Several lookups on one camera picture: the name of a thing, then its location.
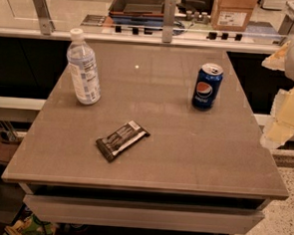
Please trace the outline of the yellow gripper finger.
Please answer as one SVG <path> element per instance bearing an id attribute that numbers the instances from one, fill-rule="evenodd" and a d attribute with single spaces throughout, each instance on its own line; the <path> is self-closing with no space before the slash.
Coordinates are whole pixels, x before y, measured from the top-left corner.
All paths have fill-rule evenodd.
<path id="1" fill-rule="evenodd" d="M 294 88 L 279 90 L 275 96 L 263 128 L 260 143 L 268 149 L 276 149 L 294 136 Z"/>
<path id="2" fill-rule="evenodd" d="M 289 48 L 290 42 L 286 42 L 276 52 L 265 58 L 261 65 L 272 71 L 284 71 L 285 70 L 285 57 Z"/>

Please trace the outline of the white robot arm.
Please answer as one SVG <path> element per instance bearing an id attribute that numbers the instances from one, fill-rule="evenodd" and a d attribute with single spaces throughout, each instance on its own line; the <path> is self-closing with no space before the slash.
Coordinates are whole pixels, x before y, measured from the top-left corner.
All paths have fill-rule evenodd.
<path id="1" fill-rule="evenodd" d="M 294 82 L 294 36 L 271 56 L 262 66 L 272 71 L 283 71 Z M 260 143 L 268 149 L 276 149 L 294 135 L 294 88 L 279 90 L 274 98 L 270 117 L 263 128 Z"/>

